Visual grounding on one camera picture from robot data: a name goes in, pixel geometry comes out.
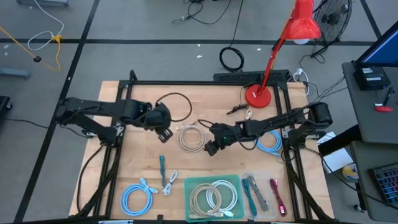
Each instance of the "red button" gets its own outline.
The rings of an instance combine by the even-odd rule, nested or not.
[[[374,110],[376,110],[378,112],[391,112],[392,107],[390,107],[390,106],[375,106]]]

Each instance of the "monitor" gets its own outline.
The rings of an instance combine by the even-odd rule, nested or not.
[[[398,21],[356,61],[360,67],[398,67]]]

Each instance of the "wooden tabletop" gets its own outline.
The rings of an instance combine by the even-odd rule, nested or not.
[[[307,104],[304,86],[301,83],[289,83],[288,87],[292,108],[302,107]],[[103,82],[98,100],[115,101],[117,89],[118,82]],[[184,178],[228,174],[237,174],[240,176],[243,172],[261,172],[266,170],[270,173],[272,178],[278,180],[278,189],[288,214],[285,217],[281,217],[278,214],[275,219],[258,221],[294,221],[286,166],[280,158],[276,158],[258,149],[247,151],[239,144],[233,144],[222,151],[218,151],[213,157],[210,157],[205,151],[186,153],[178,146],[178,131],[176,128],[183,124],[187,124],[196,119],[207,119],[212,122],[234,125],[235,121],[243,120],[245,110],[226,115],[232,107],[239,104],[240,90],[241,86],[134,85],[132,88],[132,99],[154,103],[166,93],[180,92],[191,100],[193,111],[187,120],[171,124],[170,129],[174,132],[174,136],[165,144],[159,141],[155,132],[145,131],[132,126],[127,127],[124,136],[111,218],[132,218],[125,215],[120,209],[120,197],[124,189],[129,185],[139,183],[140,177],[144,177],[150,187],[158,189],[159,194],[154,195],[152,208],[145,215],[134,217],[133,219],[153,220],[157,218],[158,214],[163,214],[165,220],[184,220]],[[270,105],[264,109],[252,108],[252,119],[266,119],[277,115],[272,87],[270,91],[272,93]],[[282,108],[285,112],[286,109],[282,91],[280,91],[280,96]],[[242,91],[241,97],[244,101],[244,91]],[[188,103],[181,96],[170,96],[163,99],[162,102],[169,108],[173,119],[182,118],[189,112]],[[110,118],[105,117],[95,116],[94,119],[102,125],[109,125],[111,122]],[[208,129],[201,127],[199,124],[198,126],[205,132],[208,140],[213,139],[213,135]],[[185,137],[187,137],[188,142],[196,142],[199,140],[199,134],[194,131],[187,131]],[[272,136],[265,135],[261,139],[261,142],[263,145],[271,146],[275,143],[275,139]],[[307,141],[307,147],[318,150],[315,141]],[[96,138],[88,140],[82,165],[98,148],[99,141]],[[308,191],[325,213],[333,217],[333,210],[331,208],[321,159],[318,155],[309,151],[301,150],[300,153]],[[161,192],[162,185],[159,172],[160,155],[165,157],[167,178],[170,177],[174,170],[178,170],[178,178],[173,183],[172,193],[169,196],[164,196]],[[83,206],[88,201],[98,186],[103,157],[104,150],[94,157],[86,168],[81,185],[80,206]],[[301,217],[305,217],[300,191],[298,188],[296,188],[296,191]],[[100,214],[104,213],[107,196],[108,188],[103,194]],[[129,208],[131,210],[140,210],[145,205],[146,200],[147,198],[143,192],[134,192],[130,196]],[[70,214],[73,215],[76,213],[75,192]]]

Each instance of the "keyboard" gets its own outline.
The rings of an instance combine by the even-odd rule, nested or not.
[[[213,75],[213,80],[217,82],[244,82],[259,83],[264,76],[264,71],[255,72],[228,72],[228,73],[215,73]],[[272,70],[268,77],[268,82],[287,82],[290,78],[289,71],[287,69],[283,70]]]
[[[385,202],[398,204],[398,163],[369,170]]]

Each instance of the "black fan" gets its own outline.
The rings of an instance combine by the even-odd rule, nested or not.
[[[322,0],[314,10],[314,20],[321,30],[321,37],[316,43],[323,48],[313,53],[311,57],[325,51],[330,45],[340,41],[351,17],[352,0]]]

